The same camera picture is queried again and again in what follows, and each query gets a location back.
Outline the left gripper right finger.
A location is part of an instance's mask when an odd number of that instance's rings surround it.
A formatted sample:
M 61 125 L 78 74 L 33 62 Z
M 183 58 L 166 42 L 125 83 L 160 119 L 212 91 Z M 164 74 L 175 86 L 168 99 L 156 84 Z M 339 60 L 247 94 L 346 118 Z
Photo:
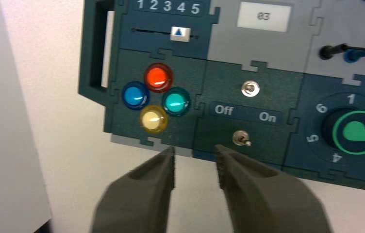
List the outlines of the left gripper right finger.
M 215 145 L 220 188 L 235 233 L 331 233 L 319 198 L 300 179 Z

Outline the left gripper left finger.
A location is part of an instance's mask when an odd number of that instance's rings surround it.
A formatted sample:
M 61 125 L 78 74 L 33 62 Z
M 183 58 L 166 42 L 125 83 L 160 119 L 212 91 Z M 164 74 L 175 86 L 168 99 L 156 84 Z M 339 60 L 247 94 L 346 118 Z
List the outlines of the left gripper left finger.
M 97 204 L 93 233 L 165 233 L 175 187 L 175 149 L 170 146 L 113 181 Z

